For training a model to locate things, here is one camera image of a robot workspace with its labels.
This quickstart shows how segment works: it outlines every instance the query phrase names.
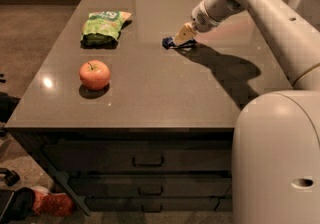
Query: apple stem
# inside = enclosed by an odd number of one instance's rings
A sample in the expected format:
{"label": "apple stem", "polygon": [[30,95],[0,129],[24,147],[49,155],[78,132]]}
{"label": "apple stem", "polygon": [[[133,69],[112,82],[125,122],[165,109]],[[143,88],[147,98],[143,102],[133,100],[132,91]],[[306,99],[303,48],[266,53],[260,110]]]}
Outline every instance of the apple stem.
{"label": "apple stem", "polygon": [[93,67],[92,67],[92,65],[90,64],[90,62],[88,62],[88,64],[89,64],[89,66],[90,66],[91,70],[93,70]]}

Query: floor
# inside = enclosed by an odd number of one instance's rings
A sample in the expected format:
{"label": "floor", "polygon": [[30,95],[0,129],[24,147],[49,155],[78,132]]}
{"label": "floor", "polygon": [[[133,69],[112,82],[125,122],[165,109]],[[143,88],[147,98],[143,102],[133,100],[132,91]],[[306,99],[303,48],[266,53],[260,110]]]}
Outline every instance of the floor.
{"label": "floor", "polygon": [[[35,73],[45,60],[50,49],[70,16],[76,4],[39,2],[27,4],[0,2],[0,73],[6,82],[0,83],[0,92],[22,97]],[[41,185],[59,191],[52,179],[25,152],[10,134],[0,137],[1,167],[16,171],[21,179],[10,189]],[[8,189],[0,178],[0,189]],[[80,211],[67,218],[49,215],[31,216],[20,224],[231,224],[232,213],[214,212],[104,212],[85,216]]]}

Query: drawer handle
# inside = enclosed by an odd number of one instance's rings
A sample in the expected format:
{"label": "drawer handle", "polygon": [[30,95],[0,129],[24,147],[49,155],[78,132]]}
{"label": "drawer handle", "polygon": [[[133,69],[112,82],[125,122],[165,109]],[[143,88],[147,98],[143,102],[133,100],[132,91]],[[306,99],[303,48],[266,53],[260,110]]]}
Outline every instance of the drawer handle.
{"label": "drawer handle", "polygon": [[161,196],[163,194],[163,187],[161,186],[159,193],[145,193],[141,191],[140,187],[138,188],[138,193],[140,196]]}
{"label": "drawer handle", "polygon": [[142,205],[142,206],[141,206],[141,211],[142,211],[142,212],[145,212],[145,213],[159,213],[159,212],[162,212],[162,205],[160,204],[159,210],[146,210],[146,209],[144,208],[144,206]]}
{"label": "drawer handle", "polygon": [[136,162],[136,158],[132,157],[132,165],[134,167],[161,167],[164,165],[164,157],[161,157],[161,161],[158,164],[139,164]]}

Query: apple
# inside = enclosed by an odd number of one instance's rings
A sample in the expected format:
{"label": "apple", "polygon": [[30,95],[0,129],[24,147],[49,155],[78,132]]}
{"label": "apple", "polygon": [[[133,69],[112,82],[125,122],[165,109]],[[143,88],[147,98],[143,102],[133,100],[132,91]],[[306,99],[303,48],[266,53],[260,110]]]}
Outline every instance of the apple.
{"label": "apple", "polygon": [[110,81],[110,70],[99,60],[84,63],[79,70],[81,83],[89,90],[98,91],[107,86]]}

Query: chip bag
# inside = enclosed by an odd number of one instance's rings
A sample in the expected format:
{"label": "chip bag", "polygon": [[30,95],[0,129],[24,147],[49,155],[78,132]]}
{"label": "chip bag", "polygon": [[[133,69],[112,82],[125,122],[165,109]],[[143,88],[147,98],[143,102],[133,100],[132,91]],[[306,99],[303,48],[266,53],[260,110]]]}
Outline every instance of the chip bag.
{"label": "chip bag", "polygon": [[118,40],[119,32],[131,13],[105,11],[89,13],[89,19],[82,28],[81,41],[88,45],[102,45]]}

